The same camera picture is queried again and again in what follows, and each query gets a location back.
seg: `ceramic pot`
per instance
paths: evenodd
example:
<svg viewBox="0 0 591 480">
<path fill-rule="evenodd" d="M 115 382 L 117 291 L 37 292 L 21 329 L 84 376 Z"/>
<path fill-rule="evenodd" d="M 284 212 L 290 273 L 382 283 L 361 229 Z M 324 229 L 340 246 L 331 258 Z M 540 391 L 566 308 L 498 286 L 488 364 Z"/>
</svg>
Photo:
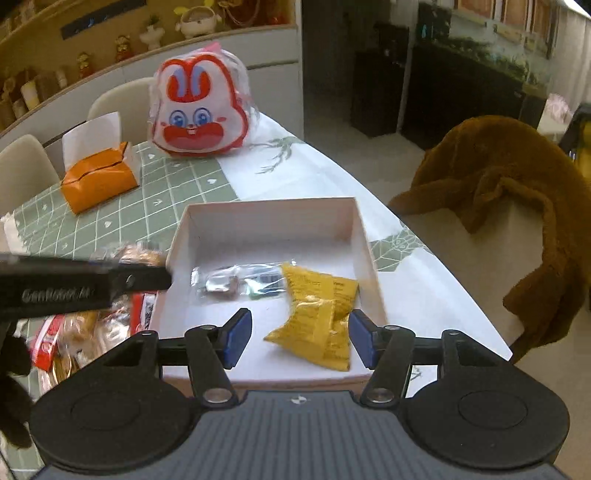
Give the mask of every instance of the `ceramic pot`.
<svg viewBox="0 0 591 480">
<path fill-rule="evenodd" d="M 215 33 L 217 24 L 216 13 L 208 7 L 194 7 L 181 15 L 176 29 L 186 39 Z"/>
<path fill-rule="evenodd" d="M 56 70 L 57 84 L 60 86 L 60 90 L 63 90 L 68 86 L 68 79 L 66 78 L 66 72 L 63 69 Z"/>
<path fill-rule="evenodd" d="M 148 25 L 146 31 L 139 34 L 139 39 L 148 46 L 148 50 L 156 50 L 160 48 L 160 39 L 163 35 L 162 27 L 154 28 L 153 25 Z"/>
<path fill-rule="evenodd" d="M 29 110 L 33 110 L 39 105 L 39 96 L 37 95 L 37 85 L 35 84 L 35 80 L 25 83 L 25 85 L 21 87 L 21 93 Z"/>
<path fill-rule="evenodd" d="M 14 112 L 14 116 L 17 120 L 23 115 L 26 115 L 27 106 L 25 105 L 25 101 L 22 98 L 19 98 L 16 102 L 12 104 L 12 111 Z"/>
</svg>

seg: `plastic bag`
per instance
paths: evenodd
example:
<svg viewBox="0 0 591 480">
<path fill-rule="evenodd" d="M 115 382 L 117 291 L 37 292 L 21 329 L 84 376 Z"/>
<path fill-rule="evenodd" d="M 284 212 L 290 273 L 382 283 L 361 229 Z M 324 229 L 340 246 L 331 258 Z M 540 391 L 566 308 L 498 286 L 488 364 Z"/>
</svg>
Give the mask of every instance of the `plastic bag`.
<svg viewBox="0 0 591 480">
<path fill-rule="evenodd" d="M 134 243 L 115 242 L 98 249 L 91 260 L 114 260 L 121 263 L 142 263 L 153 267 L 166 263 L 166 254 L 155 242 L 139 240 Z"/>
<path fill-rule="evenodd" d="M 93 260 L 164 265 L 157 244 L 139 241 L 115 243 L 92 255 Z M 38 367 L 41 393 L 73 375 L 80 368 L 116 347 L 150 324 L 155 294 L 134 293 L 115 299 L 110 309 L 48 317 L 31 345 Z"/>
<path fill-rule="evenodd" d="M 348 320 L 357 282 L 294 265 L 284 264 L 281 269 L 291 296 L 291 314 L 265 340 L 314 364 L 348 371 Z"/>
<path fill-rule="evenodd" d="M 295 265 L 296 261 L 292 260 L 290 264 Z M 197 290 L 201 303 L 239 297 L 256 300 L 287 291 L 280 262 L 233 265 L 205 274 L 196 267 L 191 273 L 191 285 Z"/>
<path fill-rule="evenodd" d="M 248 72 L 213 43 L 166 60 L 150 90 L 150 139 L 173 155 L 220 154 L 248 143 L 259 112 Z"/>
</svg>

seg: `logo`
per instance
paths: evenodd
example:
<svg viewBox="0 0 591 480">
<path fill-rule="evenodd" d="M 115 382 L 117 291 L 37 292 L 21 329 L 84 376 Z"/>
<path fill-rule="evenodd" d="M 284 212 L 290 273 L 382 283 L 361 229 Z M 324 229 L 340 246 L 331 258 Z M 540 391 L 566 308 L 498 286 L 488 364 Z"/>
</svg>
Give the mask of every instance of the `logo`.
<svg viewBox="0 0 591 480">
<path fill-rule="evenodd" d="M 290 398 L 290 400 L 292 403 L 295 403 L 296 405 L 303 405 L 304 403 L 306 403 L 308 401 L 308 399 L 302 395 L 298 395 L 297 397 Z"/>
<path fill-rule="evenodd" d="M 26 288 L 21 295 L 23 303 L 61 303 L 89 299 L 92 294 L 90 287 L 46 288 L 32 290 Z"/>
</svg>

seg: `brown fur coat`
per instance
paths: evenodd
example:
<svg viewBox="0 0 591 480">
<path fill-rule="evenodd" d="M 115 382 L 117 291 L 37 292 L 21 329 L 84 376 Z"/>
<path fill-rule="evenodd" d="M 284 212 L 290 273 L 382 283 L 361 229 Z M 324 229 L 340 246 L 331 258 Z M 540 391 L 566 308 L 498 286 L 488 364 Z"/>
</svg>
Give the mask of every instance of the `brown fur coat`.
<svg viewBox="0 0 591 480">
<path fill-rule="evenodd" d="M 449 208 L 474 233 L 504 195 L 543 216 L 542 263 L 503 299 L 525 329 L 511 345 L 517 361 L 568 333 L 591 279 L 591 192 L 573 162 L 520 121 L 472 118 L 425 153 L 410 190 L 389 207 L 400 216 Z"/>
</svg>

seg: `small statue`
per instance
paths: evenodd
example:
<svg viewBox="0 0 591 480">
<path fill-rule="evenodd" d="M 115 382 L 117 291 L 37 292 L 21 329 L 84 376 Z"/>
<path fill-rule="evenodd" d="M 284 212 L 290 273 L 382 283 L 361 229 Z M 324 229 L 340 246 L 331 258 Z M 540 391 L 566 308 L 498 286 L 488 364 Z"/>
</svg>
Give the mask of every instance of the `small statue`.
<svg viewBox="0 0 591 480">
<path fill-rule="evenodd" d="M 117 37 L 115 44 L 117 45 L 117 56 L 115 57 L 117 62 L 130 59 L 134 56 L 134 52 L 131 50 L 131 39 L 128 35 Z"/>
<path fill-rule="evenodd" d="M 78 62 L 78 71 L 81 79 L 89 77 L 95 72 L 92 68 L 92 65 L 90 64 L 90 55 L 88 55 L 86 52 L 83 51 L 80 55 L 78 55 L 76 61 Z"/>
</svg>

